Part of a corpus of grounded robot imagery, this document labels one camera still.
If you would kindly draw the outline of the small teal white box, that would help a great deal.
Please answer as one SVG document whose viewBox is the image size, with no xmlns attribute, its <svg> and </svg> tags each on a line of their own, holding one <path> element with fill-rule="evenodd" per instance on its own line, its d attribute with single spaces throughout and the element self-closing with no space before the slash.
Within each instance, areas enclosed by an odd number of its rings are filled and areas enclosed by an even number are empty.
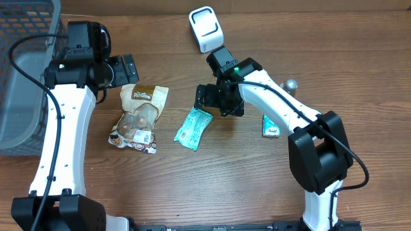
<svg viewBox="0 0 411 231">
<path fill-rule="evenodd" d="M 264 137 L 280 137 L 280 128 L 271 121 L 265 114 L 262 119 L 262 136 Z"/>
</svg>

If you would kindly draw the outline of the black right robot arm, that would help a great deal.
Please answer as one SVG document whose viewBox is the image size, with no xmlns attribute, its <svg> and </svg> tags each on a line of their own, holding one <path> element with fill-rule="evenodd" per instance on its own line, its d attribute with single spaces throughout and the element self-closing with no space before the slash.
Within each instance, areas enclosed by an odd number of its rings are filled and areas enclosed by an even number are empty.
<svg viewBox="0 0 411 231">
<path fill-rule="evenodd" d="M 292 175 L 305 191 L 301 230 L 343 230 L 337 217 L 337 192 L 353 165 L 341 118 L 321 114 L 276 84 L 252 58 L 237 61 L 225 46 L 206 58 L 216 84 L 197 87 L 195 108 L 213 107 L 223 117 L 244 114 L 250 103 L 288 138 Z"/>
</svg>

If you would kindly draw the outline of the brown white snack bag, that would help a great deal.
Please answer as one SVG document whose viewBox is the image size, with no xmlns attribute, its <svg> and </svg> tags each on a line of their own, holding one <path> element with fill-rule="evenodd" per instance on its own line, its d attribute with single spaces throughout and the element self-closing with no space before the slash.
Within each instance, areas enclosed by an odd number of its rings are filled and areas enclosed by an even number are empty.
<svg viewBox="0 0 411 231">
<path fill-rule="evenodd" d="M 155 122 L 164 110 L 168 93 L 169 88 L 158 85 L 122 86 L 120 97 L 123 114 L 112 128 L 109 144 L 156 153 Z"/>
</svg>

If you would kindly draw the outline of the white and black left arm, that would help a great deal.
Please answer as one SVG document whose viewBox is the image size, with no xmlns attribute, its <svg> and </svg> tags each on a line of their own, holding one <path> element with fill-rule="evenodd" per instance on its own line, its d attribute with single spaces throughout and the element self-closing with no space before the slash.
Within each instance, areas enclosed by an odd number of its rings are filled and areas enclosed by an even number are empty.
<svg viewBox="0 0 411 231">
<path fill-rule="evenodd" d="M 87 130 L 99 93 L 136 83 L 131 55 L 112 56 L 107 28 L 91 21 L 68 24 L 67 45 L 44 70 L 48 96 L 42 155 L 29 194 L 14 198 L 11 215 L 23 230 L 134 230 L 131 218 L 110 216 L 86 196 Z"/>
</svg>

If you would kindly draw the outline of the teal wipes packet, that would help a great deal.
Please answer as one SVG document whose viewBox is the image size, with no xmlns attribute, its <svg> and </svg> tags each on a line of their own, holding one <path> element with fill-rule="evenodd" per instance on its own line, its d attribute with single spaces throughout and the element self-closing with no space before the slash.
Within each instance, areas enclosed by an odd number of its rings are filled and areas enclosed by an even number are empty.
<svg viewBox="0 0 411 231">
<path fill-rule="evenodd" d="M 178 141 L 184 147 L 196 151 L 202 134 L 212 119 L 213 116 L 208 112 L 193 107 L 177 131 L 174 141 Z"/>
</svg>

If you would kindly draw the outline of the yellow oil bottle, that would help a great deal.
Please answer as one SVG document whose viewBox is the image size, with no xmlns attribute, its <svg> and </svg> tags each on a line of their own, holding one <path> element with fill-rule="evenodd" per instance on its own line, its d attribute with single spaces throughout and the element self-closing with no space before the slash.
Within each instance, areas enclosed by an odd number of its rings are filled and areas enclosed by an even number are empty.
<svg viewBox="0 0 411 231">
<path fill-rule="evenodd" d="M 298 82 L 295 79 L 288 79 L 280 84 L 280 88 L 294 97 L 298 88 Z"/>
</svg>

